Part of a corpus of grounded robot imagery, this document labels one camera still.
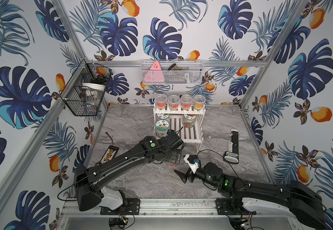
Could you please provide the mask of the green white lid jar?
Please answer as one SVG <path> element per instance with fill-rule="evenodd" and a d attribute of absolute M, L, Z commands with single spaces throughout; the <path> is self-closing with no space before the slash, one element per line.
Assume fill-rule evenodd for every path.
<path fill-rule="evenodd" d="M 155 136 L 157 138 L 162 138 L 167 135 L 169 130 L 169 122 L 167 120 L 159 120 L 156 122 Z"/>

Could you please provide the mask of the red label lid jar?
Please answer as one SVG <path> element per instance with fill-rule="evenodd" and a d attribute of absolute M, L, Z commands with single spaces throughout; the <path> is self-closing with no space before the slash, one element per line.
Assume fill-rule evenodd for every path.
<path fill-rule="evenodd" d="M 185 128 L 193 128 L 195 126 L 197 116 L 194 114 L 184 114 L 183 115 L 183 126 Z"/>

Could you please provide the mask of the green lid seed jar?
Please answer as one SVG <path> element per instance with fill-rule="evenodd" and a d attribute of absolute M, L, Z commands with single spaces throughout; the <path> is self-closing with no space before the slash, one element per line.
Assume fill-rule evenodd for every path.
<path fill-rule="evenodd" d="M 157 114 L 157 121 L 160 121 L 160 120 L 165 120 L 169 123 L 170 122 L 170 114 L 158 113 Z"/>

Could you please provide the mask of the clear seed container red label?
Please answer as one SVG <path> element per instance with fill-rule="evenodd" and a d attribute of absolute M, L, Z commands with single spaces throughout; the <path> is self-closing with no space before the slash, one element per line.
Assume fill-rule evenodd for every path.
<path fill-rule="evenodd" d="M 181 96 L 181 109 L 189 110 L 191 108 L 192 102 L 193 102 L 193 98 L 190 95 L 188 95 L 188 94 L 182 95 Z"/>

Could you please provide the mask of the clear seed container orange label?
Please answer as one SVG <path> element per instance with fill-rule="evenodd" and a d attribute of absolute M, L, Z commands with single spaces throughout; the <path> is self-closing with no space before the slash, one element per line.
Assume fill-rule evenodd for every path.
<path fill-rule="evenodd" d="M 193 105 L 194 110 L 200 111 L 204 108 L 206 99 L 203 95 L 196 95 L 196 96 L 194 96 L 193 101 L 194 101 L 194 105 Z"/>

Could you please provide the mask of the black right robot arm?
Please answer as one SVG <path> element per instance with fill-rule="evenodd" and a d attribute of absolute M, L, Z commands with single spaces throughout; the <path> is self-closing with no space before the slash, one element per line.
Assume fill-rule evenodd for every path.
<path fill-rule="evenodd" d="M 174 172 L 184 183 L 199 179 L 215 187 L 218 193 L 233 199 L 232 206 L 235 209 L 243 207 L 243 198 L 259 199 L 288 208 L 300 223 L 308 227 L 326 229 L 322 198 L 298 181 L 292 180 L 289 185 L 274 185 L 241 180 L 223 173 L 214 163 L 208 163 L 195 172 L 192 169 Z"/>

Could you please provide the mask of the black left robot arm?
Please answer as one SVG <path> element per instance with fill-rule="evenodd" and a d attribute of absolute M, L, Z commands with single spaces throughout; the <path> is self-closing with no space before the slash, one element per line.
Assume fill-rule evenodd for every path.
<path fill-rule="evenodd" d="M 160 139 L 146 136 L 133 148 L 106 163 L 89 168 L 78 166 L 74 171 L 78 209 L 88 211 L 100 206 L 116 213 L 125 211 L 128 206 L 125 194 L 105 186 L 140 165 L 167 161 L 174 154 L 179 154 L 184 146 L 179 134 L 170 129 L 167 135 Z"/>

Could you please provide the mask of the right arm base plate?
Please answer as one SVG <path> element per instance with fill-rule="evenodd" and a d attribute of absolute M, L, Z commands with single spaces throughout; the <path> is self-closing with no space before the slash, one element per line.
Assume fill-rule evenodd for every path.
<path fill-rule="evenodd" d="M 248 211 L 243 207 L 241 198 L 217 198 L 215 204 L 218 215 L 245 216 L 251 213 L 251 211 Z"/>

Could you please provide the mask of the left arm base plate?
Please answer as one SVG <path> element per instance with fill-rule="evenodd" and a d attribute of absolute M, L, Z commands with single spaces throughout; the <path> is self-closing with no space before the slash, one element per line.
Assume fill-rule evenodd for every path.
<path fill-rule="evenodd" d="M 126 201 L 117 209 L 111 210 L 101 206 L 100 215 L 139 215 L 141 200 L 138 198 L 126 198 Z"/>

